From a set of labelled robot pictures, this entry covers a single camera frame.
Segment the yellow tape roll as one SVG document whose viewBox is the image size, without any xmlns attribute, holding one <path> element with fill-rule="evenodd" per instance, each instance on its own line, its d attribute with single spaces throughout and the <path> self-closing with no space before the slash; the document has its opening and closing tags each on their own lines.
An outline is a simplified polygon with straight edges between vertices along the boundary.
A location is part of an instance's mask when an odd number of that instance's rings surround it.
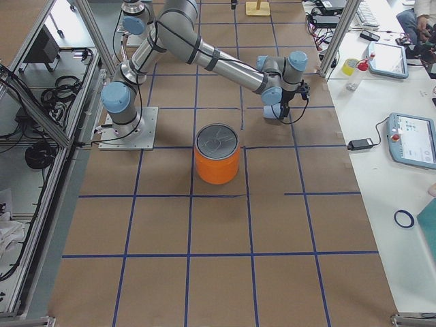
<svg viewBox="0 0 436 327">
<path fill-rule="evenodd" d="M 359 62 L 358 59 L 354 59 L 354 58 L 346 59 L 344 61 L 342 68 L 341 68 L 341 71 L 346 76 L 351 76 L 354 73 L 354 70 L 355 70 L 358 62 Z"/>
</svg>

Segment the black power adapter brick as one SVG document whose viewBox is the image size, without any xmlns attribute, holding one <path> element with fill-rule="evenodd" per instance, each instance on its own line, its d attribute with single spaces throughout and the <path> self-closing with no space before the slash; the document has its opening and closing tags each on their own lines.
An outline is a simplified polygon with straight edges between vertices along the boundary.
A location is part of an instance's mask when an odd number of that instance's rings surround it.
<svg viewBox="0 0 436 327">
<path fill-rule="evenodd" d="M 347 144 L 347 149 L 349 151 L 366 150 L 371 149 L 372 147 L 374 147 L 374 143 L 370 138 L 350 140 Z"/>
</svg>

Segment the teach pendant tablet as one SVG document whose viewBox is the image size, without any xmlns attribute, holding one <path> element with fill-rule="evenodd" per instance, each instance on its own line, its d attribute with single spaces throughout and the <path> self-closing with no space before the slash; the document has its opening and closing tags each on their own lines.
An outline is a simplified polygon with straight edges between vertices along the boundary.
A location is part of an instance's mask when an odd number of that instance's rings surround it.
<svg viewBox="0 0 436 327">
<path fill-rule="evenodd" d="M 405 48 L 394 44 L 370 42 L 367 46 L 369 70 L 373 74 L 406 79 L 409 76 Z"/>
<path fill-rule="evenodd" d="M 389 152 L 395 162 L 435 169 L 435 124 L 432 119 L 393 112 L 386 127 Z"/>
</svg>

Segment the clear bottle red cap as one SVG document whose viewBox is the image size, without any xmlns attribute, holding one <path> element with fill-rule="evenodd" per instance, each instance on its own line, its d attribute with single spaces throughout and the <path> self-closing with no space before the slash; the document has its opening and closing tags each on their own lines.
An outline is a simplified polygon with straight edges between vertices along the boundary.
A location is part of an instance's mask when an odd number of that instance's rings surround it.
<svg viewBox="0 0 436 327">
<path fill-rule="evenodd" d="M 349 77 L 347 84 L 345 85 L 345 88 L 348 91 L 355 91 L 358 88 L 362 82 L 362 79 L 367 75 L 370 63 L 374 58 L 375 54 L 371 53 L 365 59 L 361 59 L 359 62 L 357 62 L 352 75 Z"/>
</svg>

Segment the aluminium frame post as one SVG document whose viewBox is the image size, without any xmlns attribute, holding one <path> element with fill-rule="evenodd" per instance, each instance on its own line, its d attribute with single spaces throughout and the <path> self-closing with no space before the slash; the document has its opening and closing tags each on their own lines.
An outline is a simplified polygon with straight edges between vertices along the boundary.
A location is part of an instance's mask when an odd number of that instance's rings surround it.
<svg viewBox="0 0 436 327">
<path fill-rule="evenodd" d="M 317 71 L 322 78 L 326 76 L 332 65 L 332 62 L 336 58 L 341 42 L 343 41 L 343 38 L 345 37 L 345 34 L 347 33 L 349 26 L 354 19 L 359 4 L 360 0 L 347 1 L 337 28 L 334 30 L 330 45 L 327 48 L 320 64 L 320 68 Z"/>
</svg>

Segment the near teach pendant tablet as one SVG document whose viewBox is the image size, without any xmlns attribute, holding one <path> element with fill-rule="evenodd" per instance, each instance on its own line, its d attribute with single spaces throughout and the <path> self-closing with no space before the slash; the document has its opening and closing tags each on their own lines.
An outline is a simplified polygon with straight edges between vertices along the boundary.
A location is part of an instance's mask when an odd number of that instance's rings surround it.
<svg viewBox="0 0 436 327">
<path fill-rule="evenodd" d="M 432 119 L 393 112 L 386 127 L 389 152 L 395 162 L 435 169 L 435 124 Z"/>
</svg>

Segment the black smartphone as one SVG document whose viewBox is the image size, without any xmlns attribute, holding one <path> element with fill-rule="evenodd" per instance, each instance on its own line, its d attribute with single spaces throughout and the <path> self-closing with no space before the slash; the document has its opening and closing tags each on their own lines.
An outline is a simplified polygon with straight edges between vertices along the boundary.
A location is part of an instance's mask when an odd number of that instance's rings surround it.
<svg viewBox="0 0 436 327">
<path fill-rule="evenodd" d="M 370 42 L 378 42 L 380 39 L 380 36 L 367 30 L 361 31 L 359 37 Z"/>
</svg>

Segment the wooden cup tree stand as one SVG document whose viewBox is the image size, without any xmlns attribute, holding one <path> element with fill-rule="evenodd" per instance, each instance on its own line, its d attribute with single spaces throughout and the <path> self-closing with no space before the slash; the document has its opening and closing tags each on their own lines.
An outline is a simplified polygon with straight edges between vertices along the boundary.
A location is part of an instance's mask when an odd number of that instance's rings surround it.
<svg viewBox="0 0 436 327">
<path fill-rule="evenodd" d="M 247 1 L 245 3 L 245 13 L 247 16 L 267 17 L 270 16 L 270 4 L 267 1 Z"/>
</svg>

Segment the light blue plastic cup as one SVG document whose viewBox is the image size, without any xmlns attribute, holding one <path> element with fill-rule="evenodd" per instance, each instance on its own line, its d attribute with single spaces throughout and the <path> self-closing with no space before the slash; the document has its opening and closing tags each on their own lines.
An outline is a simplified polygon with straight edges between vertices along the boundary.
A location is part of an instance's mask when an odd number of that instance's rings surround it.
<svg viewBox="0 0 436 327">
<path fill-rule="evenodd" d="M 281 104 L 274 104 L 274 105 L 264 106 L 263 107 L 263 117 L 265 119 L 283 120 L 283 118 L 282 118 L 282 105 Z"/>
</svg>

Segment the orange canister with grey lid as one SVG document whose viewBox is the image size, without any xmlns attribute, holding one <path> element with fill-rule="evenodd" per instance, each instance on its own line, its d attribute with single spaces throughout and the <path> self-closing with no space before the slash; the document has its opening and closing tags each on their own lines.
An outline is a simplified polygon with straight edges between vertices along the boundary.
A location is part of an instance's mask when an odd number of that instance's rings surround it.
<svg viewBox="0 0 436 327">
<path fill-rule="evenodd" d="M 239 167 L 237 133 L 223 123 L 204 126 L 196 135 L 194 156 L 196 172 L 203 181 L 213 185 L 230 182 Z"/>
</svg>

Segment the far teach pendant tablet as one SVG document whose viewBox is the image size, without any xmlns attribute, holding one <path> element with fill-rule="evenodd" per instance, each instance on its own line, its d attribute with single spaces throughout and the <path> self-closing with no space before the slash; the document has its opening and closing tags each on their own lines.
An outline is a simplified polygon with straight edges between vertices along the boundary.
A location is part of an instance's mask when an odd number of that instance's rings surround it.
<svg viewBox="0 0 436 327">
<path fill-rule="evenodd" d="M 373 74 L 406 79 L 409 76 L 405 48 L 394 44 L 370 42 L 367 46 L 369 70 Z"/>
</svg>

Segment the white crumpled cloth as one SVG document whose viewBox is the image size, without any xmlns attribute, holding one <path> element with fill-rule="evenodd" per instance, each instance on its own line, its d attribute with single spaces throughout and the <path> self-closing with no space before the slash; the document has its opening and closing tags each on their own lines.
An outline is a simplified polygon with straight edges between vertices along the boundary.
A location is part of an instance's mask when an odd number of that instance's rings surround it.
<svg viewBox="0 0 436 327">
<path fill-rule="evenodd" d="M 1 257 L 25 240 L 25 224 L 14 221 L 12 190 L 1 190 Z"/>
</svg>

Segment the teal board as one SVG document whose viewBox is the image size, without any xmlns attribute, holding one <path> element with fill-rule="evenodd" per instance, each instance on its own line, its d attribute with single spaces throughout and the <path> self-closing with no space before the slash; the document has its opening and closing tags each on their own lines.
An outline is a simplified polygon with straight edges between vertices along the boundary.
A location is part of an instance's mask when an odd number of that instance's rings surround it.
<svg viewBox="0 0 436 327">
<path fill-rule="evenodd" d="M 433 198 L 418 214 L 418 224 L 424 235 L 425 243 L 433 261 L 435 261 L 435 198 Z"/>
</svg>

